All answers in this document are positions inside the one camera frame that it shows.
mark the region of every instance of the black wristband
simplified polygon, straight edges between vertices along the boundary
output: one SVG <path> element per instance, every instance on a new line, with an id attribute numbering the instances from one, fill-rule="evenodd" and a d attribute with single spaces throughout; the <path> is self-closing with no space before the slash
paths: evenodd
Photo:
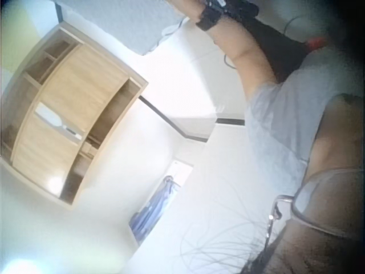
<path id="1" fill-rule="evenodd" d="M 207 31 L 217 24 L 222 15 L 222 11 L 219 11 L 218 9 L 215 9 L 211 6 L 206 6 L 201 14 L 200 21 L 196 23 L 196 25 L 201 30 Z"/>

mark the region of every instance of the light fixture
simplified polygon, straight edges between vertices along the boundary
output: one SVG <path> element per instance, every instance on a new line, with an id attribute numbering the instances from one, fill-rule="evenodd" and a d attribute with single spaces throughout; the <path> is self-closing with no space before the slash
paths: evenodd
<path id="1" fill-rule="evenodd" d="M 2 274 L 44 274 L 31 260 L 13 260 L 1 272 Z"/>

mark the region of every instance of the yellow wall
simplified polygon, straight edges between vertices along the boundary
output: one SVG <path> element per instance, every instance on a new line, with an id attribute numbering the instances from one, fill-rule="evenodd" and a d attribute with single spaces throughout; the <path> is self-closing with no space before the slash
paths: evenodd
<path id="1" fill-rule="evenodd" d="M 40 36 L 20 0 L 9 1 L 1 14 L 1 66 L 15 72 Z"/>

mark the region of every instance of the red object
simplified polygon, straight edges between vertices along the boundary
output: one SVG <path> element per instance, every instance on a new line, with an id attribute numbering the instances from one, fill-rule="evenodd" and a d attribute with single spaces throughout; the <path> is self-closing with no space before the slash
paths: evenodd
<path id="1" fill-rule="evenodd" d="M 327 46 L 327 40 L 324 37 L 312 38 L 306 42 L 306 45 L 310 51 L 319 50 Z"/>

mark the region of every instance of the wall shelf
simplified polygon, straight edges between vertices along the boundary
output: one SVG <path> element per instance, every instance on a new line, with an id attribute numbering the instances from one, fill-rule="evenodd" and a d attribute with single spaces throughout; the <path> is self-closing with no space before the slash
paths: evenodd
<path id="1" fill-rule="evenodd" d="M 5 90 L 2 160 L 26 185 L 72 208 L 113 130 L 146 86 L 122 61 L 61 23 Z"/>

